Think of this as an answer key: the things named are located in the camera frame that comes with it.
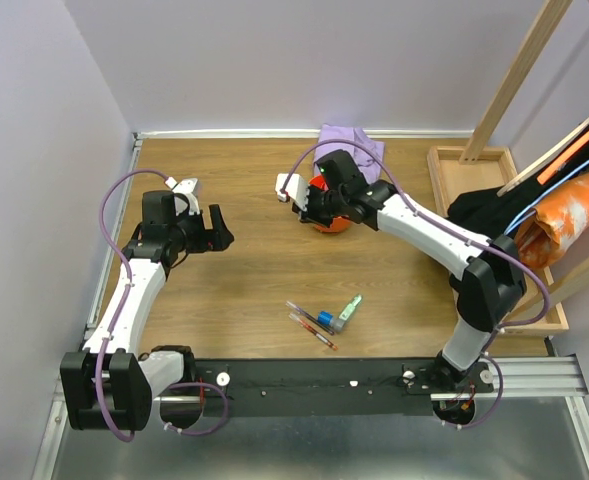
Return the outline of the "wooden rack frame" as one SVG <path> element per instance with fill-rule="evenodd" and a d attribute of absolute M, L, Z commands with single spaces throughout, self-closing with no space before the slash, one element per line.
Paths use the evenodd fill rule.
<path fill-rule="evenodd" d="M 526 76 L 554 33 L 572 1 L 544 1 L 519 50 L 508 68 L 494 98 L 464 147 L 458 162 L 472 165 L 483 153 L 492 133 L 507 111 Z M 519 328 L 539 321 L 533 313 L 519 313 L 523 319 L 508 321 L 503 328 Z"/>

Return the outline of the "red ink pen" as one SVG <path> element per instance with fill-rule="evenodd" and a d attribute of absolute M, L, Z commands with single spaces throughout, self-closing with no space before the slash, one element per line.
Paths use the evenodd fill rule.
<path fill-rule="evenodd" d="M 290 313 L 289 314 L 289 318 L 295 322 L 296 324 L 298 324 L 301 328 L 304 328 L 306 331 L 310 332 L 316 339 L 318 339 L 320 342 L 322 342 L 326 347 L 328 347 L 329 349 L 333 350 L 333 351 L 337 351 L 338 350 L 338 346 L 335 345 L 332 341 L 330 341 L 326 336 L 322 335 L 320 332 L 318 332 L 315 328 L 313 328 L 312 326 L 310 326 L 308 323 L 306 323 L 304 320 L 302 320 L 298 315 L 296 315 L 295 313 Z"/>

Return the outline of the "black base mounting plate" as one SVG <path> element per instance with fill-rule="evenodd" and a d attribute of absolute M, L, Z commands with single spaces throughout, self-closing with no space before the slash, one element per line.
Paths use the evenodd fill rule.
<path fill-rule="evenodd" d="M 464 400 L 494 390 L 477 362 L 449 374 L 429 357 L 198 359 L 204 388 L 167 389 L 155 400 L 164 421 L 183 427 L 200 417 L 429 416 L 439 399 Z"/>

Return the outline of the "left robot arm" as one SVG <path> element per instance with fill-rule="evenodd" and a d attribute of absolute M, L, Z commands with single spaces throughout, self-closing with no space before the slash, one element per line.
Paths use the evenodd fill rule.
<path fill-rule="evenodd" d="M 119 250 L 117 286 L 98 327 L 77 352 L 68 352 L 60 377 L 70 425 L 108 430 L 129 442 L 147 425 L 153 400 L 169 390 L 188 393 L 197 379 L 188 346 L 154 348 L 140 357 L 151 308 L 171 270 L 190 254 L 226 250 L 234 240 L 218 205 L 205 226 L 195 179 L 144 193 L 142 221 Z"/>

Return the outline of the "orange round organizer container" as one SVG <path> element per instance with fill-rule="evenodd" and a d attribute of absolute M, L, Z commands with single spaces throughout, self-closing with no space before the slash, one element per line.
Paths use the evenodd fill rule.
<path fill-rule="evenodd" d="M 323 191 L 327 190 L 327 184 L 321 175 L 316 175 L 309 181 L 310 186 L 315 186 Z M 343 217 L 335 217 L 329 227 L 314 224 L 313 227 L 321 232 L 327 234 L 339 234 L 346 231 L 351 225 L 351 222 Z"/>

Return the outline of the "blue capped grey glue stick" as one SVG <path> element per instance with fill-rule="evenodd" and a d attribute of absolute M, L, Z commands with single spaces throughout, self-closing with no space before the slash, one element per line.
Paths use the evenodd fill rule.
<path fill-rule="evenodd" d="M 326 311 L 319 312 L 317 321 L 320 325 L 334 333 L 341 333 L 346 325 L 346 321 L 342 317 L 335 317 Z"/>

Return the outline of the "purple crumpled cloth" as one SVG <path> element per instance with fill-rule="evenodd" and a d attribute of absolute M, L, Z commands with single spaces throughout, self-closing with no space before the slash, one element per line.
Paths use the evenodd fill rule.
<path fill-rule="evenodd" d="M 378 160 L 383 161 L 384 142 L 371 139 L 360 127 L 343 127 L 330 124 L 323 124 L 320 129 L 318 142 L 324 141 L 327 141 L 327 144 L 315 149 L 315 175 L 320 174 L 318 162 L 323 156 L 342 149 L 352 156 L 369 184 L 380 178 L 381 167 L 369 153 L 373 153 Z"/>

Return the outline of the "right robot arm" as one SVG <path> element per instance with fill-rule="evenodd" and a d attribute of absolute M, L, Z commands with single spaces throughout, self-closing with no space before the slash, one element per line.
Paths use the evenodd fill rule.
<path fill-rule="evenodd" d="M 319 188 L 295 173 L 278 177 L 280 200 L 292 202 L 303 223 L 327 227 L 337 217 L 364 224 L 408 242 L 445 267 L 457 294 L 458 321 L 438 353 L 434 379 L 454 392 L 470 380 L 470 369 L 487 348 L 493 332 L 526 292 L 514 242 L 459 227 L 411 200 L 391 182 L 365 179 L 345 150 L 319 161 L 325 182 Z"/>

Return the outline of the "orange white bag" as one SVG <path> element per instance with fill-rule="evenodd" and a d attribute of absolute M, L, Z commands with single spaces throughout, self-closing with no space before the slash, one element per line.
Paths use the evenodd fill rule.
<path fill-rule="evenodd" d="M 521 262 L 530 269 L 562 258 L 589 227 L 589 173 L 564 182 L 538 202 L 514 238 Z"/>

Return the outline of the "black garment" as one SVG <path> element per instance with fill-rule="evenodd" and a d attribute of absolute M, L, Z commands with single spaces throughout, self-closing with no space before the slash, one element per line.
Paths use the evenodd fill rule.
<path fill-rule="evenodd" d="M 495 238 L 524 213 L 547 189 L 585 171 L 589 160 L 589 125 L 547 166 L 503 195 L 496 187 L 459 195 L 447 210 L 447 219 L 469 231 Z"/>

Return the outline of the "aluminium extrusion rail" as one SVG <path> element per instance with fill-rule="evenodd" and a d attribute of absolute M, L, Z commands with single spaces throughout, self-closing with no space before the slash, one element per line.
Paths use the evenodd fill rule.
<path fill-rule="evenodd" d="M 488 365 L 493 379 L 493 392 L 474 396 L 488 398 L 498 392 L 507 397 L 565 397 L 583 396 L 587 388 L 576 359 L 572 357 L 542 358 L 499 358 L 494 361 L 481 359 Z M 179 387 L 204 388 L 204 382 L 179 383 L 168 389 Z"/>

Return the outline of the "purple ink clear pen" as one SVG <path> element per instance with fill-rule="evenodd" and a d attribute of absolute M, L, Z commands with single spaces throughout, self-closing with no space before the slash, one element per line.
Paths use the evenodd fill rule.
<path fill-rule="evenodd" d="M 329 333 L 332 336 L 335 335 L 335 332 L 333 330 L 331 330 L 329 327 L 321 324 L 315 317 L 313 317 L 311 314 L 309 314 L 307 311 L 305 311 L 304 309 L 302 309 L 298 305 L 294 304 L 291 301 L 286 301 L 285 304 L 290 309 L 292 309 L 294 312 L 296 312 L 297 314 L 301 315 L 305 319 L 309 320 L 310 322 L 312 322 L 313 324 L 315 324 L 316 326 L 318 326 L 323 331 Z"/>

